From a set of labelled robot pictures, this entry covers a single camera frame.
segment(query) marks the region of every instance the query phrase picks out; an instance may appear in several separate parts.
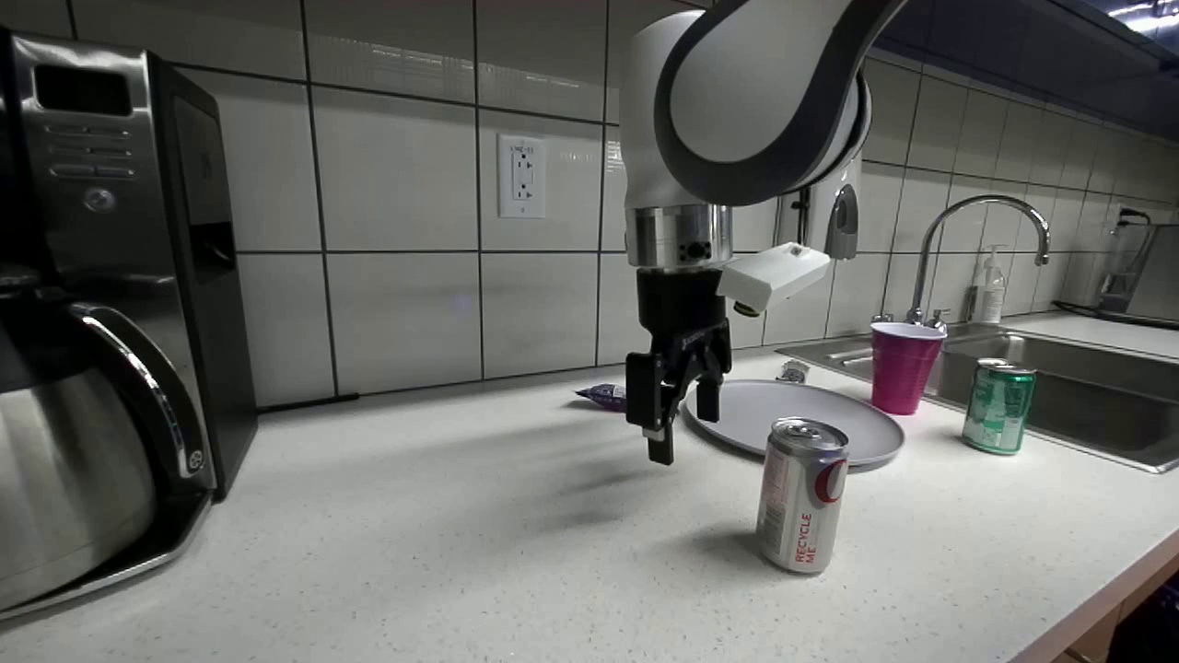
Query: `dish soap bottle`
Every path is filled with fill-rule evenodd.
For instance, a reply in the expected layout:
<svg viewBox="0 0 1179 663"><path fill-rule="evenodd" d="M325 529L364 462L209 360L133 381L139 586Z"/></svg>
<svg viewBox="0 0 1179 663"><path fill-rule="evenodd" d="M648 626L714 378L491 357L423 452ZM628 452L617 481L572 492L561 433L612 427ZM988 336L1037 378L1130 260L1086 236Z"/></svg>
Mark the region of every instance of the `dish soap bottle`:
<svg viewBox="0 0 1179 663"><path fill-rule="evenodd" d="M998 246L992 246L992 250L984 254L984 265L982 265L982 272L978 272L978 281L972 281L972 285L978 285L972 321L978 321L978 325L1004 325L1004 272L998 272L998 265L997 265L997 250L998 250Z"/></svg>

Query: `metal faucet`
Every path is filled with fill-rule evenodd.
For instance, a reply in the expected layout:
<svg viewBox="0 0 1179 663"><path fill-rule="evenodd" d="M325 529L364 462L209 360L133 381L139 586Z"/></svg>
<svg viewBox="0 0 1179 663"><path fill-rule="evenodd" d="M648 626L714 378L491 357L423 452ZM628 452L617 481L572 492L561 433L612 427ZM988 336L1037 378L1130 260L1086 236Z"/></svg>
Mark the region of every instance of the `metal faucet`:
<svg viewBox="0 0 1179 663"><path fill-rule="evenodd" d="M918 284L913 284L913 306L909 306L909 312L906 312L909 325L920 321L920 294L924 294L924 276L928 276L934 236L944 229L946 218L954 218L961 204L972 204L972 201L1006 201L1006 204L1013 204L1016 212L1025 212L1025 218L1037 224L1037 230L1041 230L1037 265L1048 265L1048 250L1049 250L1048 236L1049 236L1049 230L1048 230L1048 218L1043 218L1032 201L1025 201L1025 197L1016 197L1016 195L971 195L971 197L957 197L954 204L946 204L944 212L938 212L938 220L934 220L928 230L924 230L920 265L918 265Z"/></svg>

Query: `kitchen sink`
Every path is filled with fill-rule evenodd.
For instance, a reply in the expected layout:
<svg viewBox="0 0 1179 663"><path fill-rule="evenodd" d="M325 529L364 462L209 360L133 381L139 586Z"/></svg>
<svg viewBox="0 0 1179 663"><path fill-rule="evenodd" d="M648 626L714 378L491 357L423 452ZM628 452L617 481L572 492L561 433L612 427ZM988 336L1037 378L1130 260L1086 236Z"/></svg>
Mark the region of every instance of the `kitchen sink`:
<svg viewBox="0 0 1179 663"><path fill-rule="evenodd" d="M865 337L830 337L787 353L875 378ZM1041 371L1032 432L1142 471L1179 466L1179 364L972 328L944 344L928 396L967 405L978 357L1011 357Z"/></svg>

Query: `black coffee maker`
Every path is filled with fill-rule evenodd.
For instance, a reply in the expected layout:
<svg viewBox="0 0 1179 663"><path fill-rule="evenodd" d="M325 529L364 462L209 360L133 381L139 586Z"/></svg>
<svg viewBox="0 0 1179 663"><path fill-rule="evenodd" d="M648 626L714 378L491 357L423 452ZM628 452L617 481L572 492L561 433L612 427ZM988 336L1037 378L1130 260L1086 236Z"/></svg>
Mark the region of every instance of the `black coffee maker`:
<svg viewBox="0 0 1179 663"><path fill-rule="evenodd" d="M0 272L3 626L177 561L259 432L213 96L0 30Z"/></svg>

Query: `soda can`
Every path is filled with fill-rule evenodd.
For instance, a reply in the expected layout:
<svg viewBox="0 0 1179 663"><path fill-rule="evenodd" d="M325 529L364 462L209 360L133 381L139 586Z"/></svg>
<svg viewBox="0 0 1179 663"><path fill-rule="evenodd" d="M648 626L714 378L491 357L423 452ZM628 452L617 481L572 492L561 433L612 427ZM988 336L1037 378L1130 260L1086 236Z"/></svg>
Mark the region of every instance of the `soda can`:
<svg viewBox="0 0 1179 663"><path fill-rule="evenodd" d="M997 456L1013 456L1025 445L1025 427L1037 396L1037 371L1004 357L982 357L972 367L967 445Z"/></svg>
<svg viewBox="0 0 1179 663"><path fill-rule="evenodd" d="M848 433L823 418L776 418L764 462L760 553L792 572L823 575L833 561Z"/></svg>

